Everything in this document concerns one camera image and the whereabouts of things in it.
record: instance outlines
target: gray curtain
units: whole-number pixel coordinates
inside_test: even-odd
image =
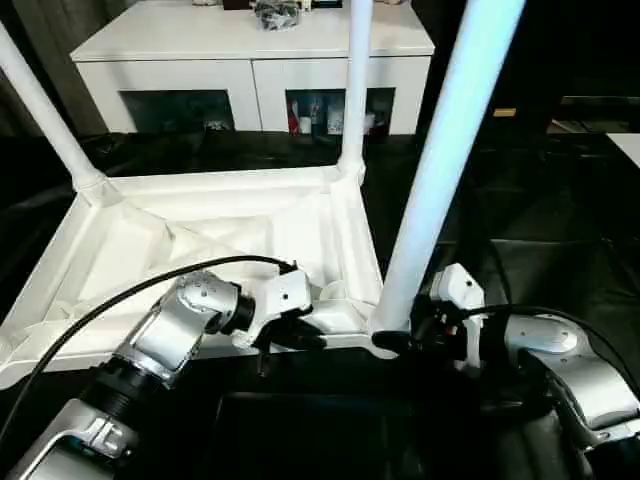
[[[40,134],[38,125],[0,70],[0,136]]]
[[[106,133],[107,129],[69,54],[135,1],[13,0],[71,126],[79,135]]]

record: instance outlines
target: cabinet door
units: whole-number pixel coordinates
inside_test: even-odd
[[[77,65],[112,132],[262,129],[248,60]]]
[[[430,57],[375,57],[367,76],[367,129],[412,134],[418,122]],[[340,134],[346,58],[255,60],[262,129]]]

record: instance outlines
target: plastic bag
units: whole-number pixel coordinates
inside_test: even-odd
[[[258,0],[255,12],[265,30],[282,30],[300,23],[296,2]]]

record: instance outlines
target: white plastic part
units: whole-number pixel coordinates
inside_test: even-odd
[[[11,40],[0,22],[0,66],[23,103],[38,123],[56,153],[71,173],[74,188],[89,192],[89,199],[98,203],[111,201],[113,191],[106,177],[96,169],[73,137],[51,100]]]
[[[342,154],[338,168],[345,174],[355,173],[364,179],[362,144],[365,132],[365,109],[367,102],[367,67],[371,43],[371,19],[373,0],[351,2],[349,24],[349,75],[344,112]]]
[[[249,329],[236,330],[232,341],[236,347],[249,348],[260,332],[280,314],[298,310],[307,311],[312,306],[311,285],[302,270],[274,277],[257,285],[253,292],[255,312]]]
[[[434,275],[429,297],[451,302],[462,310],[484,307],[484,289],[459,263],[448,265]],[[467,358],[458,366],[470,373],[479,371],[481,367],[480,334],[485,318],[486,315],[474,315],[463,320],[467,330]]]
[[[526,0],[468,0],[371,332],[409,315]]]

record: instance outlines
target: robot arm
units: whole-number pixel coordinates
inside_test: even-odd
[[[485,348],[506,348],[515,368],[520,368],[526,353],[545,367],[558,414],[578,447],[590,450],[640,433],[638,398],[622,375],[593,350],[576,323],[550,315],[511,314],[503,323],[498,321],[500,328],[483,328],[497,319],[485,321],[484,315],[474,315],[453,327],[458,323],[455,317],[465,310],[484,307],[483,289],[459,264],[435,275],[429,296],[440,307],[438,328],[430,338],[415,342],[401,332],[379,332],[373,336],[374,344],[397,353],[437,352],[456,359],[459,370],[471,376],[482,368],[480,353],[486,353]]]
[[[232,335],[236,345],[249,346],[282,314],[310,309],[310,285],[300,270],[263,282],[251,297],[207,271],[178,278],[8,478],[112,478],[113,467],[138,444],[136,420],[146,402],[159,388],[175,385],[204,334]]]

